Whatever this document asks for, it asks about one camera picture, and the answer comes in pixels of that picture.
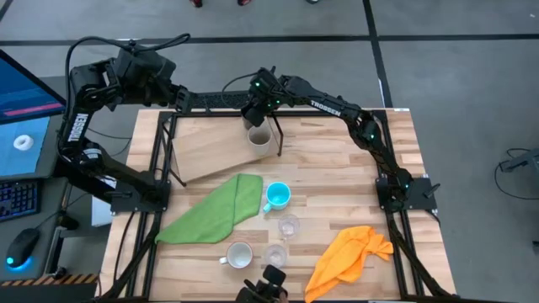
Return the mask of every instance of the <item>blue cup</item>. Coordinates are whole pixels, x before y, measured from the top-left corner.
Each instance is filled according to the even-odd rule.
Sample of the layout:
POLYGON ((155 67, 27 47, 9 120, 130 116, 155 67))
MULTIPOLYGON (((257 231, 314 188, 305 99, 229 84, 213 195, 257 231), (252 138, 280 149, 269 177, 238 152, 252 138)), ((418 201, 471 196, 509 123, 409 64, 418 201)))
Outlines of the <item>blue cup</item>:
POLYGON ((274 182, 268 186, 266 190, 266 199, 268 204, 262 209, 264 213, 270 210, 282 210, 290 201, 291 191, 288 185, 282 182, 274 182))

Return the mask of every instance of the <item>cup handle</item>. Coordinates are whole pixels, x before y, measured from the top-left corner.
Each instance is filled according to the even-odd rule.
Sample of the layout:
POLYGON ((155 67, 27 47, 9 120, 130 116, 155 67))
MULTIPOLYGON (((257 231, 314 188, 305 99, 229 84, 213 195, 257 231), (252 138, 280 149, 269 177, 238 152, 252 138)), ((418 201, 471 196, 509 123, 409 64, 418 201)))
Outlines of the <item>cup handle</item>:
POLYGON ((270 210, 271 210, 271 204, 270 204, 270 203, 264 205, 264 208, 262 209, 262 211, 263 211, 265 214, 267 214, 270 210))

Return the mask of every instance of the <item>orange cloth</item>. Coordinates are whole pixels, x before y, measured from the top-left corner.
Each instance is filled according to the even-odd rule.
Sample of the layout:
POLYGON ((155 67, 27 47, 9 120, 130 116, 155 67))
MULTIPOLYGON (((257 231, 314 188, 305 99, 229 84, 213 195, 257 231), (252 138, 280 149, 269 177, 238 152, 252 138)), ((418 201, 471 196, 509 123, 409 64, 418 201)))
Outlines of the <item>orange cloth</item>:
POLYGON ((313 302, 341 281, 356 281, 361 276, 367 255, 372 253, 389 261, 393 245, 385 241, 383 235, 375 234, 370 226, 342 230, 318 260, 305 288, 305 302, 313 302))

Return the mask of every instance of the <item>gray floor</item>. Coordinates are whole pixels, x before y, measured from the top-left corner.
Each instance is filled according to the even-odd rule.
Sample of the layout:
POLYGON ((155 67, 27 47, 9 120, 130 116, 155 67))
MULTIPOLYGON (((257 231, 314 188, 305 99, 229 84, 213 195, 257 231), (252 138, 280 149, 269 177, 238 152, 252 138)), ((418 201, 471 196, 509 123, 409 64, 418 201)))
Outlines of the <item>gray floor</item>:
MULTIPOLYGON (((361 1, 206 0, 200 10, 187 1, 15 1, 0 23, 0 40, 64 40, 84 35, 168 38, 263 35, 366 35, 361 1)), ((376 0, 379 35, 539 33, 533 0, 376 0)), ((539 40, 383 42, 382 54, 395 107, 412 110, 425 166, 434 182, 442 232, 456 288, 467 298, 536 302, 539 201, 512 199, 494 185, 494 168, 511 147, 538 147, 539 40)), ((3 49, 40 77, 63 73, 65 46, 3 49)), ((113 56, 105 46, 83 46, 72 64, 113 56)), ((220 90, 230 78, 260 66, 277 66, 316 87, 369 107, 382 106, 368 42, 282 42, 182 45, 163 54, 178 64, 175 82, 191 90, 220 90)), ((231 89, 244 88, 239 83, 231 89)), ((137 107, 100 112, 96 130, 132 133, 137 107)), ((93 136, 111 152, 124 142, 93 136)), ((539 197, 528 169, 499 176, 502 186, 539 197)), ((73 242, 62 261, 81 269, 79 258, 103 254, 104 246, 73 242)), ((99 270, 90 257, 82 271, 99 270)))

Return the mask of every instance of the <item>computer monitor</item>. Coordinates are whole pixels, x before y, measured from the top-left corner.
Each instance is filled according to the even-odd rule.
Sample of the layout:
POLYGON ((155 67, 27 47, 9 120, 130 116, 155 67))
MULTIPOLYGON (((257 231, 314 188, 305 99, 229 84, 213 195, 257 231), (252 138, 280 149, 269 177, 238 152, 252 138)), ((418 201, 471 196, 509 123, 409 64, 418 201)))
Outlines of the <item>computer monitor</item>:
POLYGON ((0 50, 0 125, 60 114, 66 100, 0 50))

